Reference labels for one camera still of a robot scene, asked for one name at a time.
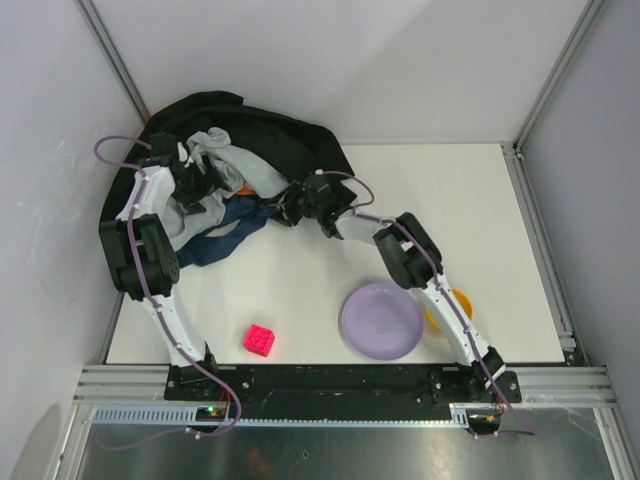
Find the navy blue cloth garment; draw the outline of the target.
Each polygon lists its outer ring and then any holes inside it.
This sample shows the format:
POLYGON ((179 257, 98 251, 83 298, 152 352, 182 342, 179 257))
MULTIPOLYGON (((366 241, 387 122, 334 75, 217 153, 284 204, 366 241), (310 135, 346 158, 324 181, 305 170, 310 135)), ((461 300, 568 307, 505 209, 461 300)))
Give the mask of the navy blue cloth garment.
POLYGON ((224 202, 218 225, 205 228, 177 250, 181 268, 204 267, 228 258, 250 235, 264 228, 278 209, 257 196, 234 195, 224 202))

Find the black cloth garment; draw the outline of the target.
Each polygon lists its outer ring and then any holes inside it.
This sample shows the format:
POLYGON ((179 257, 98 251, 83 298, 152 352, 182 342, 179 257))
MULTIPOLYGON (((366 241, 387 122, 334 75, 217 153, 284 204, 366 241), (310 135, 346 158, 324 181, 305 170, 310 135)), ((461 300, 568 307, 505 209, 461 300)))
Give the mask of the black cloth garment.
MULTIPOLYGON (((233 146, 248 150, 275 168, 289 182, 303 183, 319 169, 354 176, 335 135, 323 126, 306 123, 279 113, 244 105, 244 98, 231 92, 211 91, 191 94, 152 115, 138 140, 154 134, 172 134, 184 141, 211 127, 225 130, 233 146)), ((336 221, 347 211, 347 200, 355 193, 327 180, 337 195, 331 200, 335 212, 319 219, 328 236, 340 237, 336 221)), ((112 221, 125 206, 134 185, 134 174, 121 169, 115 176, 101 212, 100 223, 112 221)))

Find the grey cloth garment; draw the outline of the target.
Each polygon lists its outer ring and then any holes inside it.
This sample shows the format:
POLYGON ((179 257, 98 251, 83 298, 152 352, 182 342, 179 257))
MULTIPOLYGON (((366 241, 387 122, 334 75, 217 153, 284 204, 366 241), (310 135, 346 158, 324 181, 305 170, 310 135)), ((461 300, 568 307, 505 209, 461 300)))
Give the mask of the grey cloth garment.
POLYGON ((212 167, 223 185, 202 200, 195 213, 189 213, 174 199, 167 201, 161 217, 172 247, 178 251, 189 240, 222 224, 227 207, 224 202, 248 187, 258 197, 269 199, 282 193, 289 182, 265 160, 249 150, 234 146, 225 130, 212 127, 196 132, 186 140, 191 162, 200 168, 212 167))

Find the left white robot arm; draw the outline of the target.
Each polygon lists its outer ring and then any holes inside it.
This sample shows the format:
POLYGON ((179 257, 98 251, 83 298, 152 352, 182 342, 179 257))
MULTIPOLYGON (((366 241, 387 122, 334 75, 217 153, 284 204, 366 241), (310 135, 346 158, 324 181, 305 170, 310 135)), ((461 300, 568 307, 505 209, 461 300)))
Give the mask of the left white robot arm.
POLYGON ((140 164, 122 163, 134 172, 121 210, 99 224, 99 237, 116 289, 145 309, 158 326, 170 357, 168 383, 212 380, 215 357, 192 325, 177 294, 180 267, 161 217, 170 199, 191 209, 218 185, 211 167, 201 168, 177 137, 154 134, 135 139, 148 156, 140 164))

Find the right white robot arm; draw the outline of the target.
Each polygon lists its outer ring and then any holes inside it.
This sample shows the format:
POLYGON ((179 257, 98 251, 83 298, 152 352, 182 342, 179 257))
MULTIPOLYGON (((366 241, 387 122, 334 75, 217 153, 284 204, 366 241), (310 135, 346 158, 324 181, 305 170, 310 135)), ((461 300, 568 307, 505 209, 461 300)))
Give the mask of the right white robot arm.
POLYGON ((313 219, 328 238, 360 241, 373 245, 395 284, 409 292, 437 321, 452 348, 457 365, 470 380, 474 396, 492 392, 495 401, 510 400, 498 381, 506 364, 497 349, 476 330, 456 299, 446 278, 443 257, 418 219, 405 212, 398 217, 381 217, 362 209, 373 204, 375 195, 360 201, 342 180, 343 172, 318 170, 302 181, 294 181, 281 193, 262 204, 276 211, 276 220, 295 226, 301 219, 313 219))

